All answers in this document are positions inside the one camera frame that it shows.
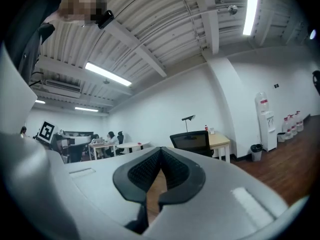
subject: desk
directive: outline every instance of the desk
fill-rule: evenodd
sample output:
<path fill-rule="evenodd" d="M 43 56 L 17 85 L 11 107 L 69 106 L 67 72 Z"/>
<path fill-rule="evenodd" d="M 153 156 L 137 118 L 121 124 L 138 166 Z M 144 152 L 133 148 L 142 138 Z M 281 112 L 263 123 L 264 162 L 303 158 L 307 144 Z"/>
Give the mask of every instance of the desk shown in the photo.
<path fill-rule="evenodd" d="M 94 154 L 94 159 L 95 160 L 97 160 L 96 149 L 101 149 L 101 148 L 113 147 L 113 154 L 114 154 L 114 156 L 116 156 L 116 145 L 114 145 L 114 144 L 102 144 L 102 145 L 89 144 L 89 147 L 93 148 L 93 154 Z"/>
<path fill-rule="evenodd" d="M 221 133 L 209 134 L 209 145 L 211 150 L 218 150 L 221 160 L 222 150 L 225 152 L 225 161 L 230 163 L 230 140 Z"/>
<path fill-rule="evenodd" d="M 141 150 L 143 150 L 144 149 L 144 145 L 149 144 L 150 141 L 140 142 L 140 143 L 141 144 L 138 144 L 137 142 L 128 142 L 128 143 L 119 144 L 116 147 L 118 149 L 129 149 L 129 153 L 132 153 L 132 148 L 140 147 Z"/>

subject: air conditioner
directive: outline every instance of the air conditioner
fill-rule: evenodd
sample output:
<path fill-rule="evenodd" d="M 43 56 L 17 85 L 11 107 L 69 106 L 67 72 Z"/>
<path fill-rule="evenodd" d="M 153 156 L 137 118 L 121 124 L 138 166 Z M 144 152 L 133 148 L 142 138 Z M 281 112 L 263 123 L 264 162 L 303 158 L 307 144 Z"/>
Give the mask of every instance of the air conditioner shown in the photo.
<path fill-rule="evenodd" d="M 47 89 L 48 92 L 52 94 L 58 94 L 77 99 L 81 96 L 81 88 L 79 86 L 55 80 L 46 80 L 43 88 Z"/>

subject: ceiling light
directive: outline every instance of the ceiling light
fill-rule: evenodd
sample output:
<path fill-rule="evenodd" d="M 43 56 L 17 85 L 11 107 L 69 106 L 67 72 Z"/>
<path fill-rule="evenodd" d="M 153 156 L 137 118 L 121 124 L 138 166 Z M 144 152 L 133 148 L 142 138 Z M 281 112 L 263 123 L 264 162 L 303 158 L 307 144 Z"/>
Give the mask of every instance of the ceiling light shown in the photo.
<path fill-rule="evenodd" d="M 41 104 L 46 104 L 44 101 L 38 100 L 38 99 L 37 99 L 35 102 L 36 102 L 36 103 L 41 103 Z"/>
<path fill-rule="evenodd" d="M 76 110 L 84 110 L 84 111 L 91 111 L 91 112 L 98 112 L 99 111 L 97 109 L 90 109 L 90 108 L 77 107 L 77 106 L 74 109 L 76 109 Z"/>
<path fill-rule="evenodd" d="M 254 26 L 258 0 L 247 0 L 246 4 L 246 16 L 243 34 L 246 36 L 251 35 L 252 28 Z"/>
<path fill-rule="evenodd" d="M 125 85 L 125 86 L 131 85 L 131 82 L 129 82 L 129 81 L 123 79 L 122 77 L 117 76 L 116 74 L 111 73 L 111 72 L 109 72 L 109 71 L 107 71 L 107 70 L 105 70 L 105 69 L 103 69 L 103 68 L 101 68 L 101 67 L 98 67 L 98 66 L 96 66 L 96 65 L 93 65 L 93 64 L 91 64 L 90 62 L 88 62 L 88 63 L 85 65 L 85 69 L 90 70 L 90 71 L 92 71 L 92 72 L 94 72 L 94 73 L 97 73 L 97 74 L 99 74 L 99 75 L 101 75 L 101 76 L 104 76 L 104 77 L 106 77 L 106 78 L 109 78 L 109 79 L 111 79 L 111 80 L 114 80 L 114 81 L 116 81 L 116 82 L 118 82 L 118 83 L 120 83 L 120 84 L 123 84 L 123 85 Z"/>
<path fill-rule="evenodd" d="M 314 29 L 312 30 L 311 34 L 310 34 L 310 39 L 314 39 L 316 37 L 317 31 Z"/>

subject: white column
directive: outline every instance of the white column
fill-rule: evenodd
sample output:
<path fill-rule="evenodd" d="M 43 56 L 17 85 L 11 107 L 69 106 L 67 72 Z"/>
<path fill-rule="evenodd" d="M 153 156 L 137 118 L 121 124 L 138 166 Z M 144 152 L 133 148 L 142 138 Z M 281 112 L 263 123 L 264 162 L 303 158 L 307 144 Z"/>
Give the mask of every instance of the white column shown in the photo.
<path fill-rule="evenodd" d="M 233 141 L 232 151 L 238 158 L 243 157 L 251 152 L 251 145 L 260 143 L 255 101 L 249 100 L 245 87 L 228 58 L 221 53 L 212 55 L 207 49 L 202 55 L 225 100 L 225 104 L 221 106 L 225 106 L 229 114 L 231 129 L 228 137 Z"/>

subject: brown floor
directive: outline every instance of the brown floor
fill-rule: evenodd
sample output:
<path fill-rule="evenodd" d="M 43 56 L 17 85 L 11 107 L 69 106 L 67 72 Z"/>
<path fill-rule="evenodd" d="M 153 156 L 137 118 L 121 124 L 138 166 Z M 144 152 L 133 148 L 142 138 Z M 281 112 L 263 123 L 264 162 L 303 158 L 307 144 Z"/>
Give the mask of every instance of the brown floor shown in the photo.
<path fill-rule="evenodd" d="M 292 205 L 308 195 L 320 168 L 320 116 L 309 117 L 304 123 L 304 131 L 293 139 L 278 143 L 276 149 L 263 152 L 261 161 L 231 161 L 245 170 Z M 158 197 L 167 191 L 166 178 L 162 171 L 158 174 L 147 193 L 149 223 L 159 213 Z"/>

